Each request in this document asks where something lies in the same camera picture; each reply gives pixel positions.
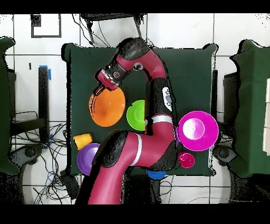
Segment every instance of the small red bowl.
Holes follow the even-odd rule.
[[[178,162],[183,168],[191,168],[195,164],[195,158],[190,153],[181,152],[178,155]]]

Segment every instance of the white tile floor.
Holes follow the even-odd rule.
[[[202,48],[208,43],[219,46],[216,57],[218,70],[218,111],[224,111],[223,77],[236,71],[236,66],[229,56],[236,54],[241,40],[252,39],[262,46],[269,46],[270,39],[269,14],[148,14],[144,16],[141,33],[144,39],[149,38],[157,47],[174,48]],[[6,62],[9,68],[15,69],[16,81],[16,110],[17,112],[34,110],[38,113],[37,103],[37,69],[40,65],[47,65],[51,69],[52,79],[49,81],[50,94],[50,125],[66,122],[66,67],[62,61],[61,46],[64,43],[75,43],[83,47],[90,47],[86,38],[90,39],[86,28],[74,22],[71,14],[61,14],[62,38],[31,38],[30,15],[0,15],[0,37],[9,36],[15,39],[13,48],[6,51]],[[103,35],[111,46],[116,46],[127,37],[138,36],[132,18],[101,21]],[[58,35],[59,23],[57,15],[42,14],[42,26],[34,28],[35,35]],[[98,22],[93,24],[93,32],[104,40]],[[105,45],[94,36],[95,45]],[[23,114],[20,119],[35,118],[35,114]],[[51,170],[51,155],[43,150],[42,156],[46,160],[47,168]],[[59,155],[57,160],[60,170],[66,166],[66,156]],[[27,166],[23,184],[25,202],[33,204],[37,191],[42,190],[47,179],[44,161],[39,158],[33,166]],[[204,176],[175,176],[170,193],[163,195],[163,203],[227,203],[230,194],[229,172],[218,165],[213,159],[216,175]],[[163,183],[160,191],[170,190],[168,184]]]

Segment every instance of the robot logo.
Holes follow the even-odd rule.
[[[119,74],[118,72],[115,71],[115,72],[113,73],[113,76],[114,76],[115,78],[118,78],[118,77],[120,76],[120,74]]]

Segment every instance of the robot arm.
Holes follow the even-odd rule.
[[[94,94],[99,95],[104,88],[115,90],[133,68],[142,70],[148,78],[146,131],[144,134],[119,131],[103,141],[92,163],[93,185],[88,204],[120,204],[122,178],[128,166],[165,171],[176,162],[172,99],[166,71],[142,38],[125,40],[112,62],[96,73],[100,85]]]

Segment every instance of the orange plate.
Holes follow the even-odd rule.
[[[124,113],[126,99],[120,88],[114,91],[104,89],[97,97],[92,95],[89,110],[93,121],[101,127],[116,124]]]

